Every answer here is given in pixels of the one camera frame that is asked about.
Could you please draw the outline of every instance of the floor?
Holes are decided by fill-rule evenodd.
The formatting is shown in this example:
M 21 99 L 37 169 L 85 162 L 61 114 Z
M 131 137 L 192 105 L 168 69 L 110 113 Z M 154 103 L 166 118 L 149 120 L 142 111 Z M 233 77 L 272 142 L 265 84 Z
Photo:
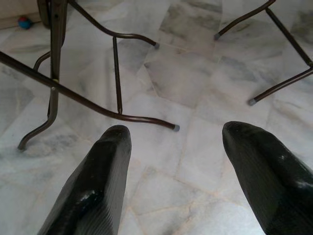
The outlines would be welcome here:
M 313 77 L 253 107 L 247 101 L 307 69 L 264 13 L 217 42 L 213 35 L 262 0 L 80 0 L 100 23 L 160 42 L 119 40 L 124 113 L 161 118 L 166 128 L 103 117 L 61 95 L 59 116 L 46 119 L 49 89 L 0 65 L 0 234 L 33 235 L 62 185 L 101 134 L 124 124 L 132 136 L 120 235 L 262 235 L 224 152 L 231 120 L 265 128 L 313 168 Z M 281 21 L 313 58 L 313 3 L 277 1 Z M 69 9 L 61 83 L 116 110 L 112 38 Z M 0 31 L 0 50 L 33 66 L 49 50 L 49 31 Z M 40 67 L 49 75 L 49 61 Z

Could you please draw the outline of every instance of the rubber foot cap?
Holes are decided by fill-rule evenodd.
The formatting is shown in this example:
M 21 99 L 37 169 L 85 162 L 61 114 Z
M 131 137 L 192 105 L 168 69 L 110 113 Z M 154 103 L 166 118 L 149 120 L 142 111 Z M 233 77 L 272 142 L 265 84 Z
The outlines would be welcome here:
M 178 132 L 180 130 L 180 126 L 179 125 L 175 125 L 173 131 Z
M 251 100 L 248 101 L 248 104 L 249 104 L 250 106 L 253 106 L 253 105 L 255 105 L 256 103 L 257 103 L 257 102 L 256 102 L 255 99 L 251 99 Z
M 159 49 L 160 48 L 160 43 L 156 43 L 155 44 L 155 49 Z
M 214 35 L 214 40 L 217 41 L 220 37 L 221 37 L 220 34 L 217 33 L 217 34 Z

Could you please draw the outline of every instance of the ball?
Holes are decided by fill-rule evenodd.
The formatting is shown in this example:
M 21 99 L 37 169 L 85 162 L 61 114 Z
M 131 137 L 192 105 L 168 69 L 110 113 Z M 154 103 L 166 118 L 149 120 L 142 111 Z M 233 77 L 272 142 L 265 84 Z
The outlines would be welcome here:
M 19 26 L 24 29 L 29 29 L 32 25 L 32 22 L 30 21 L 30 19 L 24 16 L 19 18 L 18 23 L 19 23 Z

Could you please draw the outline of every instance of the marble floor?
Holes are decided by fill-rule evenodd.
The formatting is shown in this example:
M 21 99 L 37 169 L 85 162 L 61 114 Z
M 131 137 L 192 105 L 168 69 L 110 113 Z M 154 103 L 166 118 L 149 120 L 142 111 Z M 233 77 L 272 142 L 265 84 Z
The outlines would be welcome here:
M 0 234 L 33 235 L 62 185 L 110 126 L 126 125 L 133 149 L 120 235 L 263 235 L 222 144 L 222 127 L 245 121 L 271 131 L 313 168 L 313 77 L 253 107 L 247 100 L 307 69 L 265 14 L 213 35 L 265 0 L 80 0 L 110 29 L 141 33 L 160 48 L 119 40 L 124 113 L 166 128 L 103 117 L 60 96 L 59 115 L 24 152 L 22 136 L 46 119 L 49 89 L 0 65 Z M 313 3 L 272 7 L 313 58 Z M 0 50 L 33 66 L 49 31 L 0 31 Z M 116 110 L 112 38 L 68 10 L 61 83 Z M 49 75 L 49 61 L 40 67 Z

